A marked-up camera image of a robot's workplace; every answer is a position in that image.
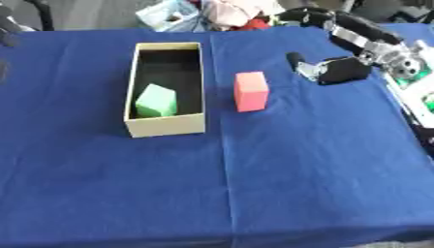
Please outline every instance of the floor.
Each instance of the floor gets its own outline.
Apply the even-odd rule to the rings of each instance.
[[[23,24],[41,28],[36,11],[32,6],[22,0],[2,0],[11,7],[15,13],[15,19]],[[57,30],[75,29],[101,29],[101,28],[125,28],[138,26],[134,12],[154,5],[161,0],[47,0],[52,8],[54,26]],[[287,8],[299,6],[302,0],[279,0]],[[337,8],[340,0],[318,0],[321,6]],[[372,1],[364,10],[375,17],[381,17],[385,9],[375,6],[377,1]],[[389,11],[399,7],[398,0],[382,0],[381,4],[389,2]],[[381,243],[358,246],[356,248],[434,248],[434,242],[420,242],[413,244]]]

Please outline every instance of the table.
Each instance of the table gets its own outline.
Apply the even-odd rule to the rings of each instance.
[[[393,25],[434,45],[425,25]],[[135,43],[203,46],[207,132],[130,139]],[[434,173],[378,73],[321,87],[290,70],[348,54],[317,29],[26,33],[0,48],[0,247],[345,247],[434,231]],[[264,71],[265,111],[233,76]]]

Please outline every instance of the open box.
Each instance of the open box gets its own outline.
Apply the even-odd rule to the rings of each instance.
[[[149,83],[176,92],[177,114],[142,118],[135,102]],[[136,45],[124,121],[133,138],[205,132],[202,53],[199,43]]]

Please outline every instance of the pink cube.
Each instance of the pink cube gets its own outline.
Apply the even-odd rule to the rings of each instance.
[[[234,96],[238,112],[265,109],[268,92],[263,72],[236,74]]]

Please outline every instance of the cloth pile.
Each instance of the cloth pile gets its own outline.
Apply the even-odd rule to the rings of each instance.
[[[285,12],[277,0],[203,0],[202,9],[203,15],[218,30],[243,27],[257,16]]]

